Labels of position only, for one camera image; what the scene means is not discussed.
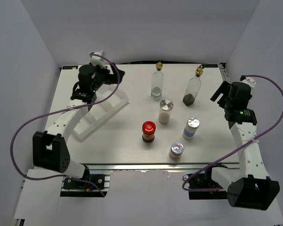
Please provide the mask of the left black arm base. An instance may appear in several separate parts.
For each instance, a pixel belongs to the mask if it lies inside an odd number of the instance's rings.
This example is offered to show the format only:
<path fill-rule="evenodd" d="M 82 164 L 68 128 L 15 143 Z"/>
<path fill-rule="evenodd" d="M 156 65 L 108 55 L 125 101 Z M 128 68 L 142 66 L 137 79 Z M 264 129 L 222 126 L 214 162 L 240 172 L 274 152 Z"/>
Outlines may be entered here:
<path fill-rule="evenodd" d="M 103 197 L 109 186 L 109 176 L 104 174 L 91 174 L 90 183 L 82 183 L 66 177 L 63 180 L 60 197 Z"/>

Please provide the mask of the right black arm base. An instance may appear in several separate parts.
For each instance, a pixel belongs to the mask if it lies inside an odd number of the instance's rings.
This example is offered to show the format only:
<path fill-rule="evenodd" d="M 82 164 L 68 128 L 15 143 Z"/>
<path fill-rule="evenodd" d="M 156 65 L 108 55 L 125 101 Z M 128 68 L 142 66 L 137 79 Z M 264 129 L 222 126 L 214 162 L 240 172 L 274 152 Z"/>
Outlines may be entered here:
<path fill-rule="evenodd" d="M 189 189 L 215 189 L 219 188 L 219 184 L 213 180 L 206 180 L 205 174 L 198 174 L 188 182 Z M 212 192 L 189 192 L 190 200 L 226 200 L 227 193 L 224 190 Z"/>

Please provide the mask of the red lid sauce jar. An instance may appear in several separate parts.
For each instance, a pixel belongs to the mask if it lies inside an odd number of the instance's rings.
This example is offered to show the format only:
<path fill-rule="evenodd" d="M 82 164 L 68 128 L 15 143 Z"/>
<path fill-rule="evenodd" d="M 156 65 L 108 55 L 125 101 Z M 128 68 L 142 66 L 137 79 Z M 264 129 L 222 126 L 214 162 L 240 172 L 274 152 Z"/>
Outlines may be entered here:
<path fill-rule="evenodd" d="M 146 143 L 151 143 L 155 139 L 156 125 L 152 121 L 146 121 L 142 125 L 142 139 Z"/>

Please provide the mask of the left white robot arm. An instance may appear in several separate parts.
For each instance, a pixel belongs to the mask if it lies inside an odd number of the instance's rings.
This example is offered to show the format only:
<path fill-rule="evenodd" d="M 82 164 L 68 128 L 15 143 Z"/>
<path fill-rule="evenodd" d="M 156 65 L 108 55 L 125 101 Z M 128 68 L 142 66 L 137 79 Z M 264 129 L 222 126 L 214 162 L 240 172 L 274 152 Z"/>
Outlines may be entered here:
<path fill-rule="evenodd" d="M 111 69 L 92 64 L 79 68 L 78 81 L 73 86 L 67 111 L 44 132 L 33 135 L 33 164 L 74 178 L 75 184 L 85 188 L 90 183 L 87 166 L 71 160 L 67 140 L 79 121 L 96 102 L 96 91 L 102 85 L 120 84 L 125 72 L 115 64 Z"/>

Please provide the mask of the small red-label lid jar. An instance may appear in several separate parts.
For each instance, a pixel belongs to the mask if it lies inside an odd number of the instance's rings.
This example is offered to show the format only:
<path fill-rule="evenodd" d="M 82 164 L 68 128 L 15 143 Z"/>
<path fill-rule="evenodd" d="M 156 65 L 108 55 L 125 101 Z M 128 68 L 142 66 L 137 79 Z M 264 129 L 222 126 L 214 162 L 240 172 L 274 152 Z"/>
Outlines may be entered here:
<path fill-rule="evenodd" d="M 173 160 L 178 160 L 184 152 L 184 146 L 180 142 L 172 143 L 169 151 L 169 157 Z"/>

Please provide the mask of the dark sauce glass bottle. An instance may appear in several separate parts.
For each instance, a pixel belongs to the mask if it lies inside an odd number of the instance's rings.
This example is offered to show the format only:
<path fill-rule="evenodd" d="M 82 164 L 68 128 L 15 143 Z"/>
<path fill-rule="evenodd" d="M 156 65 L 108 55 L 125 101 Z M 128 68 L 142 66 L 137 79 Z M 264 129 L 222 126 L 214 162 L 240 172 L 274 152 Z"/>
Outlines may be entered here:
<path fill-rule="evenodd" d="M 191 78 L 187 84 L 187 88 L 183 96 L 183 103 L 186 106 L 191 106 L 194 103 L 197 94 L 201 88 L 200 77 L 202 74 L 203 74 L 203 67 L 201 65 L 196 69 L 195 76 Z"/>

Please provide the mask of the clear liquid glass bottle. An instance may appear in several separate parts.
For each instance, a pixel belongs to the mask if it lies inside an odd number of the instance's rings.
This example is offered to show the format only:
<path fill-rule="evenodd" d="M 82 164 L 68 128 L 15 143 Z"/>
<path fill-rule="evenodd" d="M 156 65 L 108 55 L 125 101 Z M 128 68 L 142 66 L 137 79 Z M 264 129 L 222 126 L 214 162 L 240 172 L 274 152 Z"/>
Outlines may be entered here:
<path fill-rule="evenodd" d="M 162 73 L 163 64 L 158 61 L 156 63 L 156 70 L 152 75 L 150 96 L 156 101 L 162 96 L 162 89 L 164 85 L 164 75 Z"/>

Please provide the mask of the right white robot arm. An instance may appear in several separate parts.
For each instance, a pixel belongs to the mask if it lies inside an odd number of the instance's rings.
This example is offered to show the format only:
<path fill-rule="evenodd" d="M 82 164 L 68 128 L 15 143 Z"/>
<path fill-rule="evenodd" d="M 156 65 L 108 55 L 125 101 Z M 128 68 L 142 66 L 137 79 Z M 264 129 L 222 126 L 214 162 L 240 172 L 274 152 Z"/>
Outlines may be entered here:
<path fill-rule="evenodd" d="M 203 177 L 204 184 L 210 188 L 218 184 L 227 192 L 232 207 L 267 210 L 280 191 L 280 185 L 273 181 L 261 157 L 259 144 L 255 140 L 257 119 L 253 110 L 248 108 L 251 90 L 255 83 L 224 81 L 211 101 L 224 109 L 225 119 L 239 148 L 239 177 L 228 168 L 213 166 Z"/>

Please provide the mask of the blue label silver-lid jar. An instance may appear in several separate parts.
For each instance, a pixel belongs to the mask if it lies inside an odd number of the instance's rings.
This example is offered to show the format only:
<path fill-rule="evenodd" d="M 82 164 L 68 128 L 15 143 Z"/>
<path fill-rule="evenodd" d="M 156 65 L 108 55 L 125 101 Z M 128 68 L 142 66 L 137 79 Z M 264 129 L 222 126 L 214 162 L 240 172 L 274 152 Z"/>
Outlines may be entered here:
<path fill-rule="evenodd" d="M 183 130 L 183 133 L 182 133 L 183 138 L 186 139 L 186 140 L 192 139 L 199 126 L 200 126 L 199 119 L 197 119 L 195 117 L 190 117 L 187 120 L 187 123 L 184 127 L 184 130 Z"/>

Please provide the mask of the tall jar white powder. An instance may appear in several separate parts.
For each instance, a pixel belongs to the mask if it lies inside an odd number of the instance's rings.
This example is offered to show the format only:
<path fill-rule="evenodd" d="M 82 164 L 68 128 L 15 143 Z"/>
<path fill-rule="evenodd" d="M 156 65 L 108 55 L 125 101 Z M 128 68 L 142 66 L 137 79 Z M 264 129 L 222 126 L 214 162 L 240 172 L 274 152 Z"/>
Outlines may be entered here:
<path fill-rule="evenodd" d="M 158 121 L 161 124 L 168 124 L 174 103 L 169 99 L 163 99 L 160 101 L 159 107 Z"/>

